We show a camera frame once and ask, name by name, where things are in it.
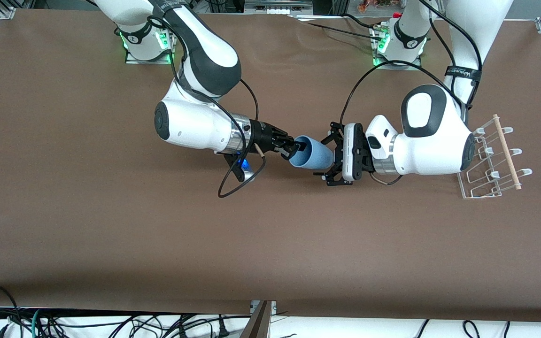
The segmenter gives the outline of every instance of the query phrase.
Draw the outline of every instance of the teal cable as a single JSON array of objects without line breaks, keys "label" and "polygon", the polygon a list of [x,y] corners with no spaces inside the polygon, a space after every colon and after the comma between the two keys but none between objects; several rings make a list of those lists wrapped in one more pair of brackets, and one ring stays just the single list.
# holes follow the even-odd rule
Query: teal cable
[{"label": "teal cable", "polygon": [[35,314],[32,315],[32,321],[31,321],[31,333],[32,333],[32,338],[37,338],[37,330],[36,330],[36,326],[37,326],[37,315],[39,314],[39,311],[41,311],[41,309],[39,308],[39,310],[35,311]]}]

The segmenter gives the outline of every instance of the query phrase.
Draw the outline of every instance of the black strap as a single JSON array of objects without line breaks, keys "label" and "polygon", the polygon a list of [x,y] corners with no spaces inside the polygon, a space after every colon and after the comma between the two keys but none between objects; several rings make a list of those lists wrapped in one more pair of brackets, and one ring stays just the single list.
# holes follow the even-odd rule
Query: black strap
[{"label": "black strap", "polygon": [[460,67],[460,66],[448,66],[446,68],[445,75],[451,77],[464,77],[465,79],[471,79],[478,83],[481,81],[481,70]]},{"label": "black strap", "polygon": [[152,25],[149,23],[146,23],[141,30],[138,30],[137,32],[128,33],[120,28],[118,28],[118,32],[122,34],[124,39],[128,41],[129,43],[133,45],[139,45],[144,37],[146,37],[150,32],[152,31]]},{"label": "black strap", "polygon": [[425,36],[427,36],[427,33],[421,37],[414,38],[412,36],[407,36],[404,34],[402,30],[400,30],[400,20],[395,22],[394,25],[394,32],[395,37],[398,38],[398,40],[402,41],[402,44],[404,45],[404,48],[406,49],[414,49],[419,45],[419,43],[423,42],[425,39]]}]

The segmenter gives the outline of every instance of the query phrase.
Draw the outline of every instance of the wooden stick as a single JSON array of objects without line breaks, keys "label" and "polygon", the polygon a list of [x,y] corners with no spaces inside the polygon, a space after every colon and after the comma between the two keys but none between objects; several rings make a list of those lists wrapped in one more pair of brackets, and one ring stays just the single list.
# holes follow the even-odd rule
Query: wooden stick
[{"label": "wooden stick", "polygon": [[506,163],[509,165],[510,175],[513,177],[515,190],[521,190],[519,176],[517,176],[517,171],[515,170],[515,165],[513,164],[513,158],[510,155],[509,146],[506,144],[506,139],[504,138],[504,132],[502,131],[502,126],[500,125],[500,118],[496,114],[494,114],[493,117],[494,124],[496,124],[496,128],[498,129],[498,137],[500,138],[500,143],[502,144],[502,150],[504,150],[504,157],[506,158]]}]

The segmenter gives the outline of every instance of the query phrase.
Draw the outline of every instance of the blue cup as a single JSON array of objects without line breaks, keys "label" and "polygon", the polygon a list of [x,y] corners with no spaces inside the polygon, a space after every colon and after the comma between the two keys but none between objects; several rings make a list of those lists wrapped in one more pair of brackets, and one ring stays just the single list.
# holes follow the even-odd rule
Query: blue cup
[{"label": "blue cup", "polygon": [[333,151],[324,144],[305,135],[296,137],[296,141],[306,144],[306,148],[290,158],[289,162],[296,168],[327,169],[333,165]]}]

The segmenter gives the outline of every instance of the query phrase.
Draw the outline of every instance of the brown tabletop surface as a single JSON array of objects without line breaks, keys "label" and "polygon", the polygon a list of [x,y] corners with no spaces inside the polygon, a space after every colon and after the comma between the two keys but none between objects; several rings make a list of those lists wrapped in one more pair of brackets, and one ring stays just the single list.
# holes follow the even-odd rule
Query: brown tabletop surface
[{"label": "brown tabletop surface", "polygon": [[[372,66],[364,38],[287,16],[202,18],[238,51],[260,120],[294,137],[326,135]],[[0,23],[0,284],[19,305],[243,313],[249,300],[269,299],[291,315],[541,321],[533,22],[502,26],[470,127],[500,115],[515,128],[509,145],[524,150],[517,167],[534,175],[521,191],[481,201],[463,200],[455,175],[328,188],[277,154],[255,182],[219,199],[223,158],[154,131],[170,67],[124,64],[113,29],[88,11],[18,10]],[[447,64],[429,41],[424,66],[442,78]],[[404,95],[425,83],[419,71],[376,71],[344,121],[366,128],[384,114],[401,129]],[[241,85],[221,103],[253,116]]]}]

